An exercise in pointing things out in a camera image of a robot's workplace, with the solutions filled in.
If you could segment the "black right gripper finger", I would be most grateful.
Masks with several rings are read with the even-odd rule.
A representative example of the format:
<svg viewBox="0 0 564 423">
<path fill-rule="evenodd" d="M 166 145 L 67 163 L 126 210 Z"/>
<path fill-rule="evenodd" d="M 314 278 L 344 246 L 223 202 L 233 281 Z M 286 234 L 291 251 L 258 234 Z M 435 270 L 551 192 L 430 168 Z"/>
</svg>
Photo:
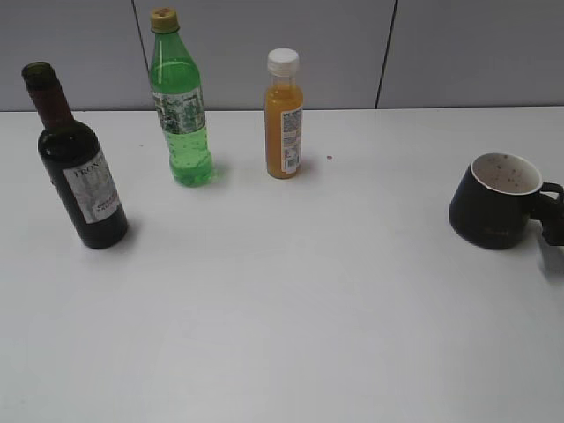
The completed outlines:
<svg viewBox="0 0 564 423">
<path fill-rule="evenodd" d="M 549 245 L 563 245 L 563 197 L 552 198 L 546 194 L 539 194 L 530 218 L 540 222 L 542 236 Z"/>
</svg>

